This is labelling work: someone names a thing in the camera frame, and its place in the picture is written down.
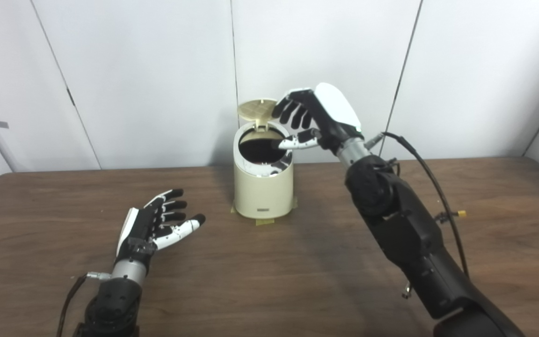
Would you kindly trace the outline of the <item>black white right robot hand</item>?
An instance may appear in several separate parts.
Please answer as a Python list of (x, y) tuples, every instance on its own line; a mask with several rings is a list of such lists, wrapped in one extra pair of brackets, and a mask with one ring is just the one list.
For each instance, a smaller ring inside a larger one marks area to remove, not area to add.
[(348, 140), (361, 139), (361, 122), (344, 94), (335, 86), (319, 83), (314, 89), (292, 89), (272, 109), (271, 117), (293, 130), (283, 140), (272, 141), (276, 149), (321, 147), (336, 155)]

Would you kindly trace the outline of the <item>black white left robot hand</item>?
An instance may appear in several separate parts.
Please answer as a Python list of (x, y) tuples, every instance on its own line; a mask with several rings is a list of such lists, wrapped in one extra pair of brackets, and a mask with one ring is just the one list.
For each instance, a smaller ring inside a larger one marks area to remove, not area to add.
[(141, 208), (131, 207), (118, 239), (115, 263), (141, 263), (146, 271), (157, 251), (171, 247), (199, 229), (207, 220), (203, 214), (187, 218), (188, 203), (178, 200), (184, 190), (171, 189), (152, 198)]

